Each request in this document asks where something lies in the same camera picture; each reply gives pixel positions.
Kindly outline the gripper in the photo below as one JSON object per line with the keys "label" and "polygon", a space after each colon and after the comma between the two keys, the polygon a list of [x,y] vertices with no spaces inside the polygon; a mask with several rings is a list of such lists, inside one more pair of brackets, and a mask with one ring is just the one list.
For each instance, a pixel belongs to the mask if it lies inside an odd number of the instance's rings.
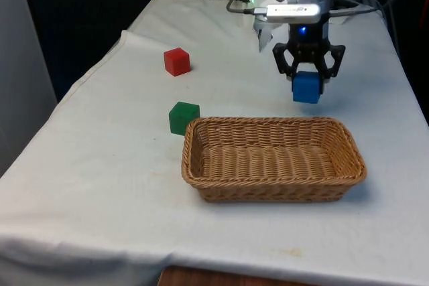
{"label": "gripper", "polygon": [[[328,43],[328,24],[291,24],[289,25],[289,40],[287,43],[277,43],[273,49],[273,56],[280,74],[293,80],[298,69],[298,49],[315,47],[320,51],[317,59],[317,71],[320,80],[320,93],[324,93],[324,85],[335,78],[339,73],[345,54],[344,45],[332,45]],[[285,52],[292,55],[292,63],[288,64]],[[326,63],[326,55],[332,58],[332,64]]]}

